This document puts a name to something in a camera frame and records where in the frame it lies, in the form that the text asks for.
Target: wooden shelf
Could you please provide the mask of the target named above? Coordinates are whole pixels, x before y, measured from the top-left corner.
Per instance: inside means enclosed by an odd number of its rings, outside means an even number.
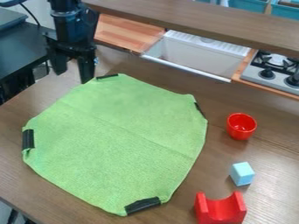
[[[299,22],[191,0],[84,0],[105,14],[299,58]]]

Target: light blue cube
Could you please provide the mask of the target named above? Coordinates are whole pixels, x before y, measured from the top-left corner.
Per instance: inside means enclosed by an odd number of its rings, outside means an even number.
[[[250,185],[254,179],[254,170],[248,162],[233,164],[230,176],[236,186]]]

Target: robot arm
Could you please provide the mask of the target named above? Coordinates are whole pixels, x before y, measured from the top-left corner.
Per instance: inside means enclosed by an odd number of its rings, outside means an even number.
[[[0,0],[11,7],[26,0]],[[48,56],[57,75],[67,70],[68,59],[78,60],[81,82],[94,77],[96,46],[93,43],[99,12],[88,9],[81,0],[48,0],[56,32],[46,33]]]

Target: toy kitchen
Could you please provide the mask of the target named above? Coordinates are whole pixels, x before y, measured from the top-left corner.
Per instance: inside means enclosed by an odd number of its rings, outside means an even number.
[[[216,81],[240,82],[299,98],[299,59],[180,31],[165,31],[148,24],[138,24],[139,32],[136,33],[136,29],[130,30],[136,22],[110,16],[101,19],[102,23],[108,23],[108,26],[102,24],[97,32],[102,44],[118,46],[145,60]],[[111,24],[119,25],[112,30]],[[122,33],[126,33],[126,38],[120,36]],[[145,38],[144,33],[151,34]]]

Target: toy block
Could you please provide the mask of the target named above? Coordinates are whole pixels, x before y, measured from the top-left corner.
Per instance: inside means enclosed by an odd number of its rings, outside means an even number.
[[[198,224],[241,223],[247,213],[241,192],[220,200],[207,199],[203,192],[198,192],[194,208]]]
[[[230,176],[236,186],[245,186],[253,182],[254,170],[248,162],[233,164]]]

